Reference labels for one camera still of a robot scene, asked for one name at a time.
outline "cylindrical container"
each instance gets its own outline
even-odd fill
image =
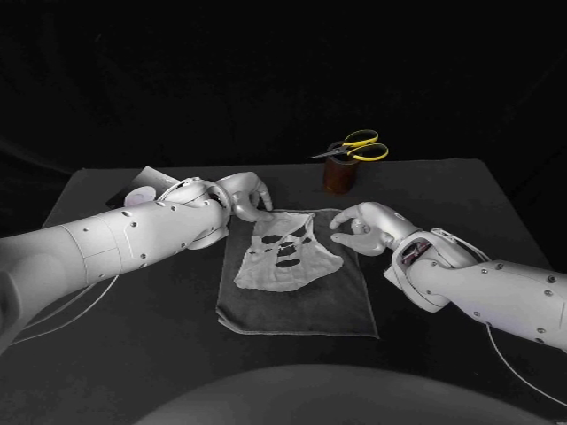
[[[328,150],[337,149],[344,142],[335,142]],[[350,192],[357,181],[357,168],[361,161],[348,155],[327,157],[325,163],[325,191],[343,195]]]

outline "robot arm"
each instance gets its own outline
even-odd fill
[[[331,228],[350,219],[354,235],[332,240],[364,255],[394,251],[384,276],[420,308],[435,313],[452,302],[474,320],[567,350],[567,274],[491,261],[482,253],[478,260],[454,235],[422,231],[377,203],[345,210]]]
[[[0,239],[0,354],[41,310],[61,297],[184,250],[229,235],[233,213],[270,220],[273,209],[256,173],[218,182],[200,178],[175,185],[159,200]]]

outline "gray towel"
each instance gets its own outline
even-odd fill
[[[231,218],[227,254],[224,258],[217,314],[220,323],[233,331],[265,335],[327,335],[379,337],[373,318],[367,283],[357,252],[331,241],[341,231],[351,233],[351,223],[338,230],[328,224],[341,210],[275,210],[315,213],[314,232],[319,243],[344,258],[343,268],[292,292],[270,292],[239,288],[234,279],[240,272],[246,250],[252,245],[254,223]]]

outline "gray table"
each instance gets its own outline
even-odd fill
[[[81,170],[47,227],[106,211],[106,201],[139,169]],[[322,190],[324,165],[164,168],[208,180],[254,171],[276,208],[392,206],[425,229],[441,227],[494,259],[550,267],[495,179],[480,160],[363,164],[345,196]],[[226,241],[120,276],[93,311],[64,330],[11,348],[0,358],[0,423],[129,424],[177,395],[259,367],[298,363],[380,367],[442,380],[553,420],[567,408],[511,375],[485,328],[455,305],[420,310],[384,279],[390,265],[361,257],[381,340],[364,337],[243,336],[217,323]],[[57,319],[71,318],[99,291]],[[567,356],[495,332],[520,373],[567,402]]]

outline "white cloth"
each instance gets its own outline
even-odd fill
[[[332,255],[314,235],[314,217],[279,212],[256,223],[236,284],[240,288],[286,292],[335,273],[344,259]]]

